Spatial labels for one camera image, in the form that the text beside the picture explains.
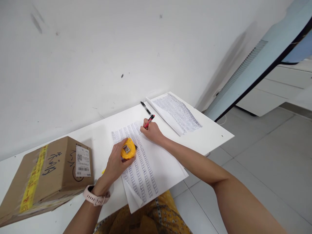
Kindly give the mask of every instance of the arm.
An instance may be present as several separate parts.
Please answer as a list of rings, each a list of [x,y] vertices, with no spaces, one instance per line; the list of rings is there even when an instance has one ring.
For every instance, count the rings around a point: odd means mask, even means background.
[[[228,171],[196,151],[166,138],[156,123],[150,123],[147,129],[141,127],[141,132],[212,186],[229,234],[286,233],[257,198]]]
[[[109,190],[110,186],[115,180],[129,167],[135,158],[122,162],[120,159],[120,152],[123,144],[127,141],[123,141],[114,145],[111,155],[107,162],[107,167],[104,174],[98,179],[94,186],[92,193],[96,196],[104,196]],[[88,201],[84,201],[76,215],[73,217],[69,225],[64,231],[64,234],[86,234],[93,233],[95,225],[97,224],[98,217],[100,215],[102,206],[94,206]]]

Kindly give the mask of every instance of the tiled floor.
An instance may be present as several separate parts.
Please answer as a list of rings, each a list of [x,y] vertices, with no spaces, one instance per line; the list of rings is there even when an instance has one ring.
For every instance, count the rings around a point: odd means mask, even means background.
[[[288,233],[312,233],[312,121],[282,108],[262,117],[233,108],[222,127],[235,137],[209,158],[238,178]],[[213,189],[188,173],[170,189],[185,223],[195,234],[227,233]]]

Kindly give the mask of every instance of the pink watch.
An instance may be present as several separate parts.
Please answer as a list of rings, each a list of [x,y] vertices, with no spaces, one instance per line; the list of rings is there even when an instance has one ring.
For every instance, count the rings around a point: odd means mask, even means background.
[[[85,197],[85,199],[89,202],[91,202],[94,206],[101,206],[104,205],[105,203],[107,203],[107,201],[109,200],[110,196],[110,192],[108,191],[105,194],[105,197],[98,197],[96,195],[94,195],[93,193],[91,193],[92,189],[94,188],[94,185],[88,185],[86,187],[86,189],[84,190],[83,196]]]

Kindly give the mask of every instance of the white wall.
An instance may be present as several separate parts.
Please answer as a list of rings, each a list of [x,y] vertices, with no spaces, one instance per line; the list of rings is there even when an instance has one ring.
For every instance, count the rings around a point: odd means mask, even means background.
[[[288,102],[312,111],[312,86],[309,86]]]
[[[291,2],[0,1],[0,160],[145,96],[199,106]]]

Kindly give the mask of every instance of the yellow patterned skirt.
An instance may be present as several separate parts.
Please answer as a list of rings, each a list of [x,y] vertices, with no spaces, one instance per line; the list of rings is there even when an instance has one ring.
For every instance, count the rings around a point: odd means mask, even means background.
[[[192,233],[181,218],[169,191],[130,214],[126,205],[96,225],[95,234]]]

